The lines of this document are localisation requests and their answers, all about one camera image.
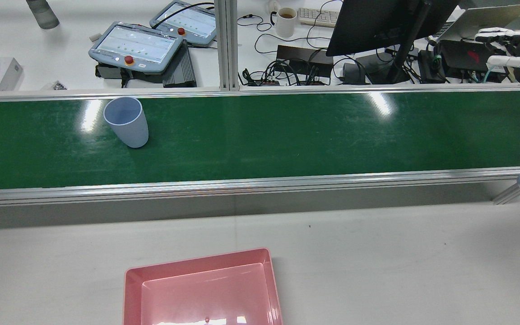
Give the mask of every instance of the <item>pink tray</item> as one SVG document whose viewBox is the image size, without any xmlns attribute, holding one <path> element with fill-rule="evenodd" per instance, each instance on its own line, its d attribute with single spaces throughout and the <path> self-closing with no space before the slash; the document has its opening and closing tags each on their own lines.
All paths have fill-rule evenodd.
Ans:
<svg viewBox="0 0 520 325">
<path fill-rule="evenodd" d="M 270 251 L 237 251 L 125 274 L 123 325 L 282 325 Z"/>
</svg>

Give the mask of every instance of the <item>computer monitor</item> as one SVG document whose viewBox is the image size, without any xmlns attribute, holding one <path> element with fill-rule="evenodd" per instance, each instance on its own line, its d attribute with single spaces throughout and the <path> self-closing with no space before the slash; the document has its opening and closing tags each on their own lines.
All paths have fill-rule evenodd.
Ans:
<svg viewBox="0 0 520 325">
<path fill-rule="evenodd" d="M 409 80 L 402 69 L 414 40 L 439 31 L 460 0 L 344 0 L 327 56 L 400 45 L 394 58 L 372 55 L 359 61 L 374 84 Z"/>
</svg>

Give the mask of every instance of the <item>white mug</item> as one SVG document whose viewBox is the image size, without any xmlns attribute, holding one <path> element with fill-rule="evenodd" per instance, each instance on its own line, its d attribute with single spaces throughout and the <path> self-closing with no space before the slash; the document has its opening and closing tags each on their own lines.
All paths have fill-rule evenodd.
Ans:
<svg viewBox="0 0 520 325">
<path fill-rule="evenodd" d="M 272 20 L 272 16 L 276 15 L 276 22 Z M 292 8 L 280 8 L 278 12 L 270 13 L 270 22 L 276 26 L 276 33 L 280 37 L 291 37 L 294 34 L 294 25 L 296 25 L 297 13 Z"/>
</svg>

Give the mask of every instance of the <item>gray device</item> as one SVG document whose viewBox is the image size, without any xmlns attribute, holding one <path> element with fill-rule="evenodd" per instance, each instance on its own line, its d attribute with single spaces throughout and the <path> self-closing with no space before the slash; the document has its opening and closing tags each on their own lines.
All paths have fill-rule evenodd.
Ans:
<svg viewBox="0 0 520 325">
<path fill-rule="evenodd" d="M 182 37 L 121 22 L 113 23 L 89 50 L 97 62 L 145 73 L 165 70 Z"/>
<path fill-rule="evenodd" d="M 520 15 L 520 5 L 470 8 L 439 36 L 438 41 L 474 38 L 479 29 L 505 27 Z"/>
<path fill-rule="evenodd" d="M 162 19 L 187 6 L 190 4 L 180 0 L 172 1 L 150 20 L 150 26 L 155 26 Z M 180 28 L 183 29 L 183 33 L 178 33 Z M 207 45 L 216 37 L 216 18 L 211 10 L 192 7 L 165 20 L 157 29 L 169 35 L 184 37 L 191 44 Z"/>
</svg>

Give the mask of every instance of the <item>plastic cup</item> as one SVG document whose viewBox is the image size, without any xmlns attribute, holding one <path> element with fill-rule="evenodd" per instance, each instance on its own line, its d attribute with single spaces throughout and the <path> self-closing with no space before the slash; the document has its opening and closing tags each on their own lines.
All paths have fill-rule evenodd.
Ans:
<svg viewBox="0 0 520 325">
<path fill-rule="evenodd" d="M 142 103 L 134 97 L 111 100 L 103 109 L 103 119 L 128 147 L 140 148 L 148 141 L 148 124 Z"/>
</svg>

